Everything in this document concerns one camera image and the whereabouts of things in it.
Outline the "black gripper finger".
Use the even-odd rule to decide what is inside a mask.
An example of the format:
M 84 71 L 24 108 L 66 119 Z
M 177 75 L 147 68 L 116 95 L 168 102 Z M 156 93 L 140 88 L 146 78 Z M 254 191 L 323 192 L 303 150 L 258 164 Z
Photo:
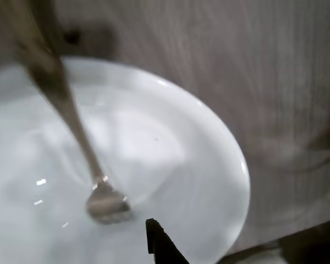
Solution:
M 147 219 L 145 226 L 148 253 L 155 264 L 189 264 L 155 219 Z

